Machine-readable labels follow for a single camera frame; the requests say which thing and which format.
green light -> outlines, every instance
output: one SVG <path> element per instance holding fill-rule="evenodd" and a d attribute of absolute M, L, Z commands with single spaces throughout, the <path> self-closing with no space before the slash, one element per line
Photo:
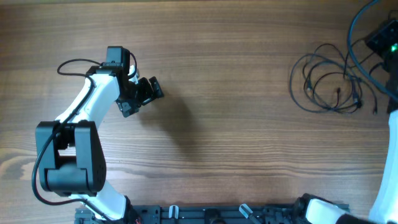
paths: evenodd
<path fill-rule="evenodd" d="M 396 51 L 398 49 L 398 44 L 394 44 L 392 47 L 391 47 L 391 52 L 394 52 L 394 51 Z"/>

robotic arm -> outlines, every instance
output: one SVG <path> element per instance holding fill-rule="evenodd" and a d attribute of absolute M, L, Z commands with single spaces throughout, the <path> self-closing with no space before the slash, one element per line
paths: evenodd
<path fill-rule="evenodd" d="M 76 115 L 45 150 L 39 164 L 40 184 L 44 190 L 59 196 L 84 199 L 101 211 L 100 215 L 92 210 L 98 220 L 105 220 L 106 216 L 110 220 L 124 219 L 134 223 L 138 217 L 132 212 L 128 198 L 105 181 L 106 163 L 97 133 L 112 103 L 116 102 L 123 116 L 128 117 L 137 113 L 141 105 L 164 96 L 156 77 L 149 81 L 138 79 L 139 73 L 134 65 L 130 67 L 129 57 L 127 49 L 108 47 L 106 61 L 92 66 L 86 73 L 93 84 L 87 78 L 83 89 L 64 113 L 55 121 L 38 125 L 36 143 L 39 153 L 54 129 L 69 117 L 94 85 Z M 68 146 L 76 147 L 76 156 L 60 156 L 58 150 Z"/>

black cable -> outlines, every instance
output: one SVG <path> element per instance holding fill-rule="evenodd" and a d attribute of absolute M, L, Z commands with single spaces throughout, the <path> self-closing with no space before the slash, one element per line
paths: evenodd
<path fill-rule="evenodd" d="M 340 56 L 340 59 L 344 61 L 343 63 L 339 63 L 336 60 L 332 60 L 329 58 L 326 58 L 322 55 L 317 54 L 317 52 L 322 48 L 322 47 L 332 47 Z M 371 55 L 368 55 L 362 62 L 367 60 Z M 326 113 L 328 111 L 334 111 L 337 113 L 353 113 L 355 112 L 358 108 L 362 107 L 362 80 L 360 80 L 356 74 L 353 71 L 352 67 L 348 66 L 348 57 L 349 54 L 347 53 L 345 56 L 343 53 L 333 44 L 322 44 L 319 47 L 317 47 L 312 54 L 306 54 L 302 58 L 300 58 L 294 65 L 292 72 L 290 73 L 290 78 L 289 78 L 289 92 L 290 96 L 292 97 L 293 101 L 296 103 L 297 106 L 299 106 L 301 109 L 312 112 L 312 113 Z M 298 101 L 295 99 L 293 90 L 292 90 L 292 79 L 294 75 L 294 71 L 300 61 L 302 61 L 305 58 L 309 58 L 309 60 L 306 61 L 305 65 L 302 68 L 302 76 L 304 78 L 304 85 L 303 85 L 303 90 L 305 93 L 305 96 L 307 99 L 316 105 L 317 107 L 320 108 L 320 110 L 310 110 L 308 108 L 304 108 L 304 106 L 300 105 Z M 319 62 L 317 62 L 315 65 L 312 65 L 310 67 L 310 70 L 306 72 L 306 68 L 312 63 L 313 60 L 315 59 L 320 59 Z M 321 66 L 324 65 L 334 65 L 337 68 L 339 68 L 341 71 L 340 72 L 329 72 L 321 77 L 317 78 L 316 80 L 312 80 L 312 75 L 315 69 L 320 68 Z M 341 88 L 337 88 L 337 102 L 335 105 L 330 105 L 327 103 L 319 94 L 317 94 L 317 86 L 318 84 L 326 77 L 330 75 L 343 75 L 343 80 L 346 80 L 347 82 L 351 83 L 351 91 L 349 95 L 346 98 L 341 98 Z M 377 100 L 375 100 L 375 108 L 377 110 Z"/>
<path fill-rule="evenodd" d="M 90 88 L 87 92 L 87 94 L 83 97 L 83 99 L 80 101 L 80 103 L 77 105 L 77 107 L 70 113 L 70 115 L 58 126 L 58 128 L 53 131 L 53 133 L 50 135 L 50 137 L 46 140 L 46 142 L 44 143 L 42 150 L 40 151 L 39 155 L 36 158 L 35 164 L 33 166 L 33 172 L 32 172 L 32 190 L 34 195 L 36 196 L 36 198 L 41 201 L 42 203 L 46 204 L 46 205 L 66 205 L 68 203 L 73 203 L 73 202 L 81 202 L 83 204 L 85 204 L 85 206 L 87 206 L 88 208 L 92 209 L 94 212 L 96 212 L 97 214 L 101 215 L 103 218 L 105 218 L 107 221 L 112 222 L 112 220 L 110 218 L 108 218 L 103 212 L 101 212 L 99 209 L 97 209 L 94 205 L 92 205 L 91 203 L 89 203 L 89 201 L 87 201 L 87 199 L 82 199 L 82 198 L 77 198 L 77 199 L 71 199 L 71 200 L 66 200 L 66 201 L 62 201 L 62 202 L 50 202 L 46 199 L 44 199 L 40 194 L 39 191 L 37 190 L 37 184 L 36 184 L 36 175 L 37 175 L 37 170 L 39 168 L 39 164 L 43 158 L 44 152 L 47 150 L 49 144 L 51 143 L 51 141 L 53 141 L 57 134 L 62 130 L 62 128 L 65 127 L 65 125 L 68 123 L 68 121 L 70 121 L 79 111 L 79 109 L 85 104 L 86 100 L 90 97 L 91 93 L 94 90 L 95 84 L 94 84 L 94 80 L 89 76 L 89 75 L 85 75 L 85 74 L 81 74 L 81 73 L 65 73 L 65 72 L 61 72 L 60 69 L 71 62 L 77 62 L 77 61 L 84 61 L 84 62 L 91 62 L 91 63 L 95 63 L 97 65 L 100 65 L 100 63 L 92 61 L 92 60 L 88 60 L 88 59 L 73 59 L 73 60 L 69 60 L 66 62 L 63 62 L 57 69 L 58 74 L 60 75 L 71 75 L 71 76 L 79 76 L 79 77 L 85 77 L 87 79 L 89 79 L 89 81 L 91 82 Z"/>
<path fill-rule="evenodd" d="M 360 61 L 359 64 L 361 65 L 362 63 L 364 63 L 367 59 L 372 57 L 372 55 L 374 55 L 374 52 L 370 53 L 368 56 L 366 56 L 364 59 L 362 59 L 362 61 Z"/>
<path fill-rule="evenodd" d="M 353 35 L 353 30 L 354 30 L 354 26 L 356 24 L 356 21 L 359 19 L 359 17 L 362 15 L 362 13 L 364 11 L 366 11 L 367 9 L 369 9 L 372 5 L 374 5 L 375 3 L 377 3 L 378 0 L 373 0 L 369 3 L 367 3 L 364 7 L 362 7 L 361 10 L 359 10 L 359 12 L 354 16 L 351 25 L 349 27 L 348 30 L 348 34 L 347 34 L 347 48 L 348 48 L 348 52 L 351 55 L 351 59 L 354 62 L 354 64 L 357 66 L 358 70 L 362 73 L 362 75 L 364 75 L 370 82 L 372 82 L 372 84 L 379 89 L 381 92 L 387 94 L 389 97 L 391 97 L 394 101 L 398 102 L 398 96 L 396 96 L 395 94 L 391 93 L 391 91 L 387 90 L 386 87 L 384 87 L 381 83 L 379 83 L 377 80 L 375 80 L 372 76 L 369 75 L 369 73 L 367 71 L 365 71 L 365 69 L 362 67 L 362 65 L 359 64 L 358 59 L 356 58 L 355 54 L 354 54 L 354 50 L 351 47 L 351 38 Z"/>
<path fill-rule="evenodd" d="M 382 63 L 382 62 L 379 62 L 379 63 L 375 64 L 375 65 L 369 70 L 369 76 L 372 76 L 373 71 L 375 71 L 375 69 L 377 69 L 378 67 L 383 66 L 383 65 L 384 65 L 384 63 Z"/>
<path fill-rule="evenodd" d="M 377 113 L 376 94 L 375 94 L 374 90 L 371 88 L 370 84 L 368 84 L 364 80 L 358 78 L 358 76 L 353 71 L 354 68 L 357 68 L 369 81 L 371 81 L 371 83 L 381 93 L 387 94 L 394 100 L 398 101 L 398 96 L 395 96 L 394 94 L 389 92 L 383 85 L 381 85 L 377 80 L 373 79 L 373 77 L 370 76 L 370 74 L 375 69 L 377 69 L 378 67 L 383 65 L 382 63 L 379 63 L 379 64 L 373 66 L 373 68 L 370 70 L 370 74 L 368 72 L 366 72 L 361 65 L 363 62 L 368 60 L 372 55 L 374 55 L 374 52 L 372 52 L 371 54 L 366 56 L 364 59 L 362 59 L 362 61 L 359 62 L 358 59 L 354 55 L 353 46 L 355 44 L 357 44 L 359 41 L 361 41 L 361 39 L 356 40 L 354 43 L 351 43 L 351 36 L 352 36 L 353 28 L 354 28 L 356 21 L 358 20 L 360 15 L 365 10 L 367 10 L 369 7 L 371 7 L 373 4 L 375 4 L 377 2 L 378 2 L 378 0 L 373 0 L 370 3 L 366 4 L 357 13 L 357 15 L 355 15 L 353 21 L 351 22 L 351 25 L 350 25 L 349 31 L 348 31 L 348 35 L 347 35 L 348 53 L 346 54 L 346 57 L 344 57 L 343 54 L 341 53 L 341 51 L 339 51 L 337 49 L 337 47 L 334 46 L 333 44 L 322 44 L 315 49 L 313 54 L 304 55 L 294 64 L 292 71 L 290 73 L 290 77 L 289 77 L 289 93 L 290 93 L 290 97 L 292 98 L 292 100 L 298 107 L 300 107 L 301 109 L 303 109 L 305 111 L 312 112 L 312 113 L 326 113 L 328 111 L 333 111 L 333 112 L 337 112 L 337 113 L 354 113 L 357 109 L 361 108 L 363 105 L 363 101 L 362 101 L 363 93 L 362 93 L 361 84 L 364 84 L 370 89 L 370 91 L 373 95 L 373 98 L 374 98 L 374 111 L 373 112 L 374 112 L 374 114 L 376 114 Z M 396 11 L 396 10 L 390 11 L 389 19 L 391 18 L 391 14 L 394 11 Z M 338 52 L 340 58 L 344 61 L 344 63 L 339 63 L 335 60 L 331 60 L 329 58 L 326 58 L 324 56 L 317 54 L 317 51 L 324 46 L 333 47 Z M 352 65 L 352 66 L 348 65 L 348 57 L 351 57 L 352 61 L 354 62 L 354 65 Z M 309 58 L 309 60 L 305 63 L 305 65 L 303 66 L 303 69 L 302 69 L 302 76 L 305 79 L 303 90 L 304 90 L 304 93 L 305 93 L 305 96 L 307 97 L 307 99 L 311 103 L 313 103 L 314 105 L 319 107 L 320 108 L 319 110 L 311 110 L 311 109 L 305 108 L 295 99 L 294 94 L 293 94 L 292 79 L 294 76 L 294 71 L 295 71 L 297 65 L 305 58 Z M 309 72 L 306 73 L 305 69 L 310 63 L 312 63 L 313 59 L 319 59 L 320 62 L 317 62 L 315 65 L 313 65 L 310 68 Z M 329 72 L 329 73 L 322 75 L 317 80 L 313 81 L 312 73 L 313 73 L 314 69 L 321 67 L 322 65 L 336 65 L 340 70 L 342 70 L 342 72 Z M 349 95 L 347 96 L 347 98 L 345 98 L 345 99 L 340 98 L 341 97 L 341 95 L 340 95 L 341 89 L 340 89 L 340 87 L 337 88 L 337 102 L 335 103 L 335 105 L 331 105 L 331 104 L 327 103 L 319 94 L 317 94 L 317 92 L 315 90 L 316 87 L 318 86 L 318 84 L 324 78 L 326 78 L 330 75 L 343 75 L 343 80 L 346 80 L 347 82 L 350 82 L 350 84 L 351 84 L 351 91 L 350 91 Z"/>
<path fill-rule="evenodd" d="M 134 60 L 134 66 L 135 66 L 135 69 L 134 69 L 134 72 L 133 72 L 131 75 L 129 75 L 129 79 L 130 79 L 130 78 L 132 78 L 132 77 L 134 77 L 134 76 L 136 75 L 136 73 L 137 73 L 137 69 L 138 69 L 138 67 L 137 67 L 137 60 L 136 60 L 136 56 L 134 56 L 134 54 L 133 54 L 133 53 L 131 53 L 131 52 L 130 52 L 130 55 L 132 56 L 132 59 Z"/>

wooden table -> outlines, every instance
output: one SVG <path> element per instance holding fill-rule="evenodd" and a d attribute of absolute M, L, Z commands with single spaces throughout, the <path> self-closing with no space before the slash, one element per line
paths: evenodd
<path fill-rule="evenodd" d="M 72 58 L 102 62 L 109 45 L 131 50 L 141 76 L 156 76 L 166 95 L 129 118 L 115 104 L 99 128 L 106 177 L 133 205 L 290 203 L 308 192 L 367 216 L 387 154 L 387 97 L 377 93 L 377 116 L 367 90 L 364 108 L 353 115 L 310 114 L 287 90 L 301 55 L 323 42 L 345 50 L 347 28 L 363 4 L 1 6 L 0 223 L 73 221 L 79 204 L 49 207 L 32 194 L 34 130 L 62 113 L 83 86 L 81 78 L 57 75 L 57 66 Z M 374 6 L 355 37 L 377 27 L 393 6 Z M 369 52 L 364 44 L 357 51 Z M 298 95 L 301 85 L 294 83 Z"/>

wooden surface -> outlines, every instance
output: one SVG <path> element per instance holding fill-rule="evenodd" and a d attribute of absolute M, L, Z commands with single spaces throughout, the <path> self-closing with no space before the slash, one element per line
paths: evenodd
<path fill-rule="evenodd" d="M 65 3 L 88 3 L 88 2 L 164 2 L 164 1 L 186 1 L 186 0 L 0 0 L 0 5 L 13 4 L 65 4 Z"/>
<path fill-rule="evenodd" d="M 323 42 L 345 49 L 346 30 L 363 4 L 0 7 L 0 223 L 73 221 L 79 204 L 49 207 L 32 194 L 34 130 L 62 113 L 83 86 L 81 78 L 56 75 L 57 66 L 72 58 L 102 62 L 109 45 L 134 52 L 141 76 L 156 76 L 166 94 L 129 118 L 113 105 L 99 128 L 107 179 L 132 204 L 262 205 L 290 203 L 308 192 L 349 203 L 365 217 L 387 154 L 387 98 L 377 94 L 377 116 L 367 90 L 364 108 L 354 115 L 309 114 L 287 90 L 301 55 Z M 372 8 L 356 37 L 373 30 L 389 8 Z M 362 44 L 357 52 L 363 57 L 369 50 Z M 85 72 L 89 66 L 66 69 Z M 295 93 L 301 85 L 295 81 Z"/>

